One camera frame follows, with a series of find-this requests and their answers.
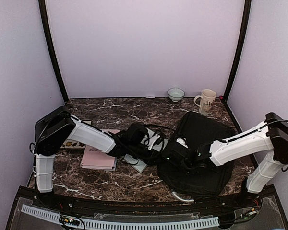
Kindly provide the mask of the black student bag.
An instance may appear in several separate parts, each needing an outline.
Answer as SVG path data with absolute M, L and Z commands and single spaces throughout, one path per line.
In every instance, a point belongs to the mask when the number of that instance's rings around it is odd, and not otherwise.
M 187 112 L 161 152 L 159 178 L 171 190 L 195 199 L 218 196 L 232 176 L 234 161 L 216 166 L 210 144 L 235 134 L 228 125 Z

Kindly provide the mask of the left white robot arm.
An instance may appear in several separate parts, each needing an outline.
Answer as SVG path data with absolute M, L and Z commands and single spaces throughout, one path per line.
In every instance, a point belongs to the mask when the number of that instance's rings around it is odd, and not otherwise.
M 58 205 L 53 190 L 53 165 L 57 151 L 66 140 L 80 142 L 100 150 L 111 157 L 129 154 L 147 165 L 155 165 L 167 145 L 162 127 L 150 130 L 151 125 L 132 123 L 127 130 L 106 132 L 72 115 L 64 106 L 57 108 L 35 124 L 35 140 L 29 145 L 35 156 L 35 185 L 40 192 L 39 201 L 48 209 Z

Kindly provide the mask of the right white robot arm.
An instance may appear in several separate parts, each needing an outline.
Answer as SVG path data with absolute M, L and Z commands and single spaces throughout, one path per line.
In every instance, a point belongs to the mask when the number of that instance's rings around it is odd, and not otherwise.
M 220 122 L 188 112 L 162 151 L 158 173 L 176 191 L 216 196 L 230 180 L 234 161 L 261 151 L 265 158 L 235 198 L 240 208 L 247 207 L 254 194 L 288 165 L 288 120 L 270 112 L 264 121 L 236 134 Z

